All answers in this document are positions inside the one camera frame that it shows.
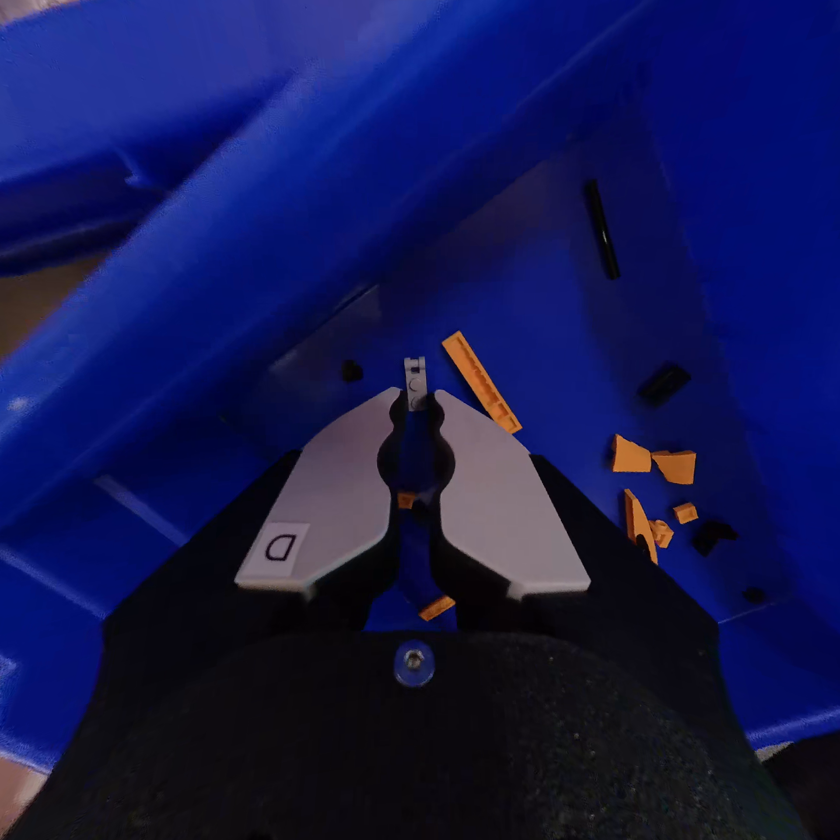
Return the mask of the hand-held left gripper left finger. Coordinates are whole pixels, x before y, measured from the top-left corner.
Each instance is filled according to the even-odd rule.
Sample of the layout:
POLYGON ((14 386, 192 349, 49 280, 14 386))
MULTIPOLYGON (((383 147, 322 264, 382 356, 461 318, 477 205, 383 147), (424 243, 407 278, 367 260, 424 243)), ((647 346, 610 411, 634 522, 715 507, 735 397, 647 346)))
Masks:
POLYGON ((364 624, 400 567, 392 487, 404 392, 392 386, 301 450, 235 576, 267 594, 282 624, 364 624))

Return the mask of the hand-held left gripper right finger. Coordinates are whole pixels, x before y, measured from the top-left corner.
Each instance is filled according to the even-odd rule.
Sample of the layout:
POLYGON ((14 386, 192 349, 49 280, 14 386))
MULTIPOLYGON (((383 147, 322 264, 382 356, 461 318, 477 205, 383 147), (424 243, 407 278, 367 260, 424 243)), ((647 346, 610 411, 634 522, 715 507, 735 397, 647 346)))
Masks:
POLYGON ((429 423, 429 563, 458 626, 516 627, 531 599, 585 595, 591 577, 527 448, 444 390, 430 399, 429 423))

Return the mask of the black lego axle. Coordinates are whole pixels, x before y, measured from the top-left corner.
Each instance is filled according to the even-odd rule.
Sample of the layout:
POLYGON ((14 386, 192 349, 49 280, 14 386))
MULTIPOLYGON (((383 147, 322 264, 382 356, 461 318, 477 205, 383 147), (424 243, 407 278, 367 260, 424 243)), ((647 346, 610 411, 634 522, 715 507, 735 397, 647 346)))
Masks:
POLYGON ((613 238, 611 236, 602 196, 596 180, 587 180, 583 185, 584 202, 591 221, 592 232, 602 262, 605 275, 609 280, 617 280, 621 276, 613 238))

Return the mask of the blue plastic bin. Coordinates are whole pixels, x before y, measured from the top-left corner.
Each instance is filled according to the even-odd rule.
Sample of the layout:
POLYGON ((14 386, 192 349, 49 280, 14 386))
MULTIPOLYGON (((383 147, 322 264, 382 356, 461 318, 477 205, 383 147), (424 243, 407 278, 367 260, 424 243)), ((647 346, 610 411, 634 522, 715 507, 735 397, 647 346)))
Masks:
POLYGON ((365 6, 82 2, 2 29, 1 267, 110 246, 365 6))
POLYGON ((2 363, 2 756, 52 770, 106 618, 405 358, 479 412, 454 333, 614 523, 625 486, 696 507, 659 565, 751 744, 837 731, 838 2, 341 3, 343 50, 2 363), (616 435, 693 484, 614 472, 616 435), (702 557, 705 519, 738 540, 702 557))

